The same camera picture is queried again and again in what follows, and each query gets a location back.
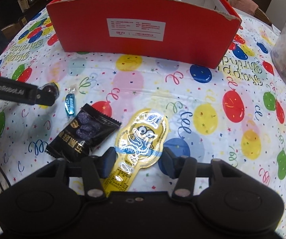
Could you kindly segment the black plum candy packet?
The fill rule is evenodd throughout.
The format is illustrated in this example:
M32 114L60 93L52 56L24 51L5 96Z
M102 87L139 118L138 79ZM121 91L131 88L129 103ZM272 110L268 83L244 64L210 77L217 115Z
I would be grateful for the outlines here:
M121 122L85 104L69 124L47 145L46 153L52 157L79 162L90 156L111 134L117 131Z

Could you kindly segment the balloon birthday tablecloth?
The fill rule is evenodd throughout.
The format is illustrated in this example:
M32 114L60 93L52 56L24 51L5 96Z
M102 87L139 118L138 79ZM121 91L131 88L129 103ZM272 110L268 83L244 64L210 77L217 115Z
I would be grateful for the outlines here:
M0 76L41 86L56 83L52 107L0 100L0 188L52 161L59 139L78 155L84 143L63 129L85 104L129 125L154 109L167 118L164 146L198 162L220 158L275 190L284 201L277 232L286 238L286 82L272 60L277 36L257 20L242 24L219 66L135 55L65 52L46 10L39 12L0 55Z

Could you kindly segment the pink cloth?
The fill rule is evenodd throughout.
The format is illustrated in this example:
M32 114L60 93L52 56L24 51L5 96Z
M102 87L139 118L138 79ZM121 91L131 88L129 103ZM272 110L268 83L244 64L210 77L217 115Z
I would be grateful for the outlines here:
M232 7L243 11L251 16L253 16L256 10L259 8L258 4L256 4L252 0L228 0L228 3Z

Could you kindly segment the blue candy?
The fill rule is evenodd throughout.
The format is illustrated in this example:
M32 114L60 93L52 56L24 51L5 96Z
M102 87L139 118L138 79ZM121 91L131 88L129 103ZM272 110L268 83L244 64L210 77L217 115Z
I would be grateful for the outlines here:
M75 85L67 89L67 94L65 96L64 105L65 105L65 113L69 119L76 116L75 94L76 94Z

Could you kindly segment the yellow minion lollipop packet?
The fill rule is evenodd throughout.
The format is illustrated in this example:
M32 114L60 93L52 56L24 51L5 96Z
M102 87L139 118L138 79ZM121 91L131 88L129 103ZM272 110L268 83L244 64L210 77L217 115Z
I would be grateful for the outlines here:
M116 136L114 148L118 157L102 182L106 196L127 191L139 170L158 162L168 132L167 117L153 109L141 109L131 117Z

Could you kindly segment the red cardboard box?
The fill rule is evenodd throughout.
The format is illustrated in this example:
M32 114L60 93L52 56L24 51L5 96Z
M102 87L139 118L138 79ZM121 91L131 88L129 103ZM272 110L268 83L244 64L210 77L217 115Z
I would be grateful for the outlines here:
M241 25L226 0L53 0L66 52L149 56L218 67Z

